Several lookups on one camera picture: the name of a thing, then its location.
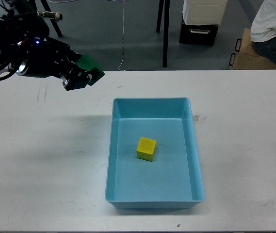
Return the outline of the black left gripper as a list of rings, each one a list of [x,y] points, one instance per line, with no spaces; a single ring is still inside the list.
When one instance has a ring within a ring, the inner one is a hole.
[[[66,43],[50,37],[35,38],[28,45],[27,53],[16,73],[19,76],[36,78],[49,76],[59,78],[62,75],[63,87],[66,91],[83,89],[91,80],[86,70],[74,66],[68,74],[65,74],[71,64],[76,63],[81,57],[81,54],[71,50]]]

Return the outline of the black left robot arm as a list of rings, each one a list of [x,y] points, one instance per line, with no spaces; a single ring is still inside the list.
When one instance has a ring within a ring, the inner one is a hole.
[[[61,79],[65,90],[93,85],[103,76],[87,55],[71,50],[70,46],[49,36],[45,22],[51,20],[56,33],[62,14],[53,12],[42,2],[43,11],[33,0],[2,0],[6,14],[0,17],[0,81],[14,74],[35,78]]]

